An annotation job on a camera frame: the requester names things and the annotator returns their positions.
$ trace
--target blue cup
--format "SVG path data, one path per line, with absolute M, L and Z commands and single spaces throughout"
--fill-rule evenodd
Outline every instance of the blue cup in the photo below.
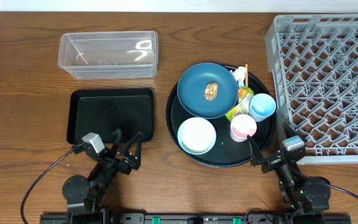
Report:
M 261 122 L 276 111 L 276 102 L 268 94 L 260 93 L 252 97 L 249 104 L 249 116 L 256 122 Z

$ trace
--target wooden table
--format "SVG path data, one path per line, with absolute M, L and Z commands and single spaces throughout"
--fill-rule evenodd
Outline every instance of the wooden table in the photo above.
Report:
M 116 12 L 0 12 L 0 223 L 20 223 L 19 208 L 31 183 L 70 150 L 66 128 L 70 95 L 84 88 L 148 87 L 154 92 L 154 137 L 143 146 L 142 166 L 120 174 L 104 203 L 115 211 L 245 213 L 285 205 L 274 172 L 259 167 L 217 169 L 184 155 L 165 122 L 168 96 L 180 75 L 199 62 L 248 63 L 274 94 L 264 35 L 276 14 L 168 14 Z M 67 32 L 154 30 L 160 57 L 155 78 L 74 80 L 57 66 Z M 277 150 L 275 136 L 269 151 Z M 43 212 L 65 212 L 62 185 L 87 176 L 95 162 L 70 155 L 35 187 L 25 206 L 30 223 Z M 302 166 L 358 194 L 358 165 Z M 358 223 L 358 201 L 332 192 L 330 212 Z

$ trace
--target dish rack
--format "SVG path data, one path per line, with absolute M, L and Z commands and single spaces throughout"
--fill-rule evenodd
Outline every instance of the dish rack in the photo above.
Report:
M 277 16 L 265 43 L 281 141 L 307 138 L 299 164 L 358 163 L 358 14 Z

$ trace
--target white bowl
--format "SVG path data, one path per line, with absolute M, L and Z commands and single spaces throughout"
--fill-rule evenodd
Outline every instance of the white bowl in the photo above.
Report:
M 189 118 L 179 127 L 179 145 L 190 154 L 207 153 L 215 145 L 215 141 L 214 126 L 204 118 Z

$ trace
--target pink cup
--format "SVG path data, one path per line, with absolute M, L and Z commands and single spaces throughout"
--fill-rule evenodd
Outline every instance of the pink cup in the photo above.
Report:
M 247 136 L 256 133 L 256 122 L 251 116 L 240 114 L 233 118 L 230 123 L 230 137 L 236 142 L 247 140 Z

